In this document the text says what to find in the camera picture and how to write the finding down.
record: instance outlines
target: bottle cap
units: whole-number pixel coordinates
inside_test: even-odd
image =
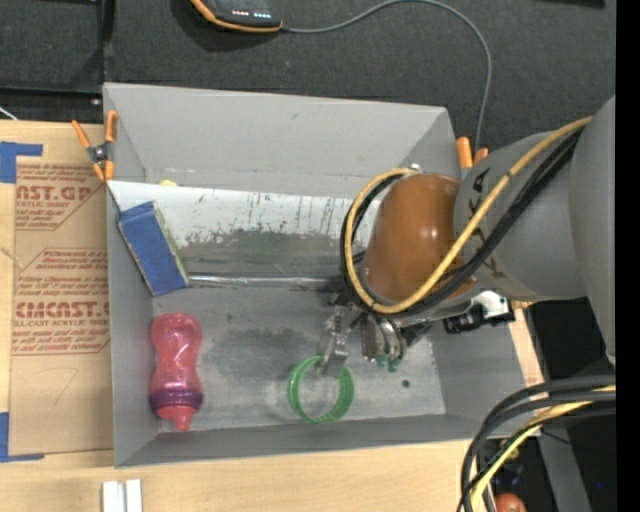
[[[187,432],[191,427],[191,416],[194,415],[196,409],[187,406],[169,406],[162,407],[156,411],[156,414],[163,420],[173,421],[176,430]]]
[[[151,408],[158,411],[163,407],[192,407],[195,410],[200,409],[202,405],[203,395],[196,389],[178,389],[178,390],[160,390],[151,393],[149,401]]]

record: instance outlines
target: yellow cable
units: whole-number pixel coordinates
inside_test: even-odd
[[[605,386],[603,388],[599,388],[596,391],[615,391],[616,387],[613,386]],[[546,421],[558,418],[559,416],[564,416],[565,414],[570,413],[571,411],[575,411],[580,407],[584,407],[585,405],[592,404],[593,402],[590,400],[584,402],[571,402],[568,404],[559,404],[554,405],[553,407],[549,407],[544,410],[542,413],[538,414],[535,418],[529,420],[523,428],[526,430],[523,431],[518,437],[515,438],[514,442],[509,446],[509,449],[506,450],[492,465],[491,469],[480,479],[478,483],[471,490],[471,505],[472,508],[475,509],[480,505],[480,500],[482,499],[482,493],[491,482],[493,476],[497,473],[497,471],[502,467],[505,461],[509,458],[509,456],[516,450],[525,439],[527,439],[531,434],[533,434],[536,430],[540,429]]]
[[[513,178],[516,174],[518,174],[524,167],[529,165],[531,161],[536,158],[540,153],[542,153],[545,149],[547,149],[551,144],[556,142],[557,140],[565,137],[566,135],[579,130],[583,126],[586,126],[589,121],[591,121],[591,116],[585,117],[578,121],[574,121],[562,128],[556,130],[551,133],[547,137],[545,137],[542,141],[536,144],[533,148],[527,151],[521,158],[518,160],[513,167],[509,169],[509,171],[498,181],[495,187],[489,192],[485,200],[482,202],[478,210],[474,213],[473,217],[469,220],[469,223],[464,228],[458,239],[449,249],[449,252],[446,254],[444,259],[440,262],[440,265],[435,269],[435,271],[429,276],[429,278],[424,282],[418,290],[416,290],[410,297],[405,300],[398,302],[396,304],[385,305],[376,302],[375,298],[373,298],[369,293],[364,289],[360,279],[358,278],[357,272],[355,270],[355,266],[353,264],[353,255],[352,255],[352,238],[353,238],[353,223],[355,219],[355,214],[366,197],[373,187],[381,183],[384,179],[398,175],[398,174],[413,174],[417,171],[413,171],[413,169],[393,169],[388,171],[376,178],[374,178],[371,182],[369,182],[364,189],[356,196],[354,199],[351,210],[349,211],[349,215],[347,216],[347,225],[345,230],[345,240],[344,240],[344,254],[345,254],[345,264],[347,267],[347,273],[349,275],[349,279],[353,283],[353,287],[360,297],[360,299],[365,302],[371,309],[377,311],[378,313],[383,313],[387,315],[392,315],[394,313],[400,313],[405,309],[410,308],[420,300],[422,300],[427,293],[433,288],[433,286],[438,282],[440,277],[446,272],[449,268],[453,260],[458,256],[462,247],[467,242],[467,240],[471,237],[473,232],[475,231],[480,221],[484,218],[484,216],[489,211],[489,208],[493,205],[498,196],[502,193],[502,191],[507,187],[511,178]]]

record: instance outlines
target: black device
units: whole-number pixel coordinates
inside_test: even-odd
[[[191,0],[216,25],[242,32],[277,32],[282,20],[265,0]]]

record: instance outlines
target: blue block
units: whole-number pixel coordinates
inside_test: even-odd
[[[188,286],[184,263],[155,202],[120,212],[117,222],[153,296]]]

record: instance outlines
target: green ring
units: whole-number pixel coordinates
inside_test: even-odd
[[[308,423],[332,423],[337,421],[346,414],[349,407],[351,407],[351,402],[353,401],[353,395],[355,392],[353,378],[351,377],[351,372],[349,372],[347,367],[343,366],[338,374],[338,383],[340,388],[338,390],[338,399],[336,400],[333,408],[328,413],[315,418],[308,416],[307,413],[304,412],[302,404],[300,403],[300,396],[298,394],[300,390],[300,382],[302,382],[302,378],[305,373],[307,373],[307,370],[317,363],[320,363],[322,360],[322,356],[309,357],[301,363],[298,363],[289,376],[289,405],[291,405],[291,408],[298,416]]]

